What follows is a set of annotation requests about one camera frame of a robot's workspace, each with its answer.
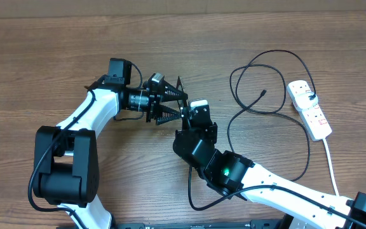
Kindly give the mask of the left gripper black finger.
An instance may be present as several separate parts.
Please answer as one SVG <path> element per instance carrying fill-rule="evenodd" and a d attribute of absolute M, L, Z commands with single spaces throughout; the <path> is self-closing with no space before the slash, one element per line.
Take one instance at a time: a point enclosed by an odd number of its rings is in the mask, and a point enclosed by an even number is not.
<path fill-rule="evenodd" d="M 170 107 L 164 105 L 157 105 L 154 110 L 154 119 L 156 120 L 156 125 L 162 125 L 169 121 L 178 120 L 181 118 L 181 113 Z"/>
<path fill-rule="evenodd" d="M 188 95 L 182 90 L 178 90 L 173 85 L 169 84 L 166 80 L 162 81 L 162 101 L 170 102 L 170 101 L 185 101 L 187 100 Z"/>

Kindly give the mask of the black Galaxy smartphone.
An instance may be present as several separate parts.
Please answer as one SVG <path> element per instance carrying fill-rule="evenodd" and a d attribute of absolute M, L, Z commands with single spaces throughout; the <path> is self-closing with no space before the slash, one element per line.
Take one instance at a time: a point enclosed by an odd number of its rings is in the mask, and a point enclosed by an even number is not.
<path fill-rule="evenodd" d="M 185 91 L 184 91 L 184 86 L 183 86 L 183 82 L 181 77 L 179 76 L 177 78 L 177 85 L 176 85 L 176 89 L 179 91 L 179 93 L 181 95 L 186 95 Z M 178 107 L 179 107 L 179 111 L 180 111 L 180 115 L 181 115 L 181 120 L 182 120 L 182 130 L 186 130 L 190 127 L 190 123 L 189 123 L 189 111 L 188 111 L 188 105 L 187 105 L 187 98 L 185 99 L 179 99 L 177 101 Z"/>

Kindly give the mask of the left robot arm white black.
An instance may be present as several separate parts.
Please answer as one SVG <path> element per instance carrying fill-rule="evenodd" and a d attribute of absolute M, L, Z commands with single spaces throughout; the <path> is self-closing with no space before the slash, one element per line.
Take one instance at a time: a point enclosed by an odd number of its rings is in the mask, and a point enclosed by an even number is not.
<path fill-rule="evenodd" d="M 86 87 L 82 104 L 55 126 L 36 132 L 34 169 L 27 197 L 39 212 L 66 212 L 76 228 L 115 228 L 116 220 L 98 197 L 97 138 L 121 110 L 139 112 L 157 125 L 180 118 L 164 102 L 186 101 L 183 89 L 154 73 L 130 87 L 133 62 L 111 58 L 107 74 Z"/>

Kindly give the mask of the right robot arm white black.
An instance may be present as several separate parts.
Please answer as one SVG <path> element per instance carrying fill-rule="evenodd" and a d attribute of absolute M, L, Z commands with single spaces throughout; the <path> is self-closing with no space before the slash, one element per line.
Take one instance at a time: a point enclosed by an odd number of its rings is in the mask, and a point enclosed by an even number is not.
<path fill-rule="evenodd" d="M 366 194 L 354 199 L 322 193 L 284 179 L 262 165 L 215 146 L 217 125 L 207 105 L 180 109 L 182 129 L 176 131 L 174 152 L 195 169 L 221 198 L 197 211 L 209 209 L 233 196 L 264 204 L 314 228 L 366 228 Z"/>

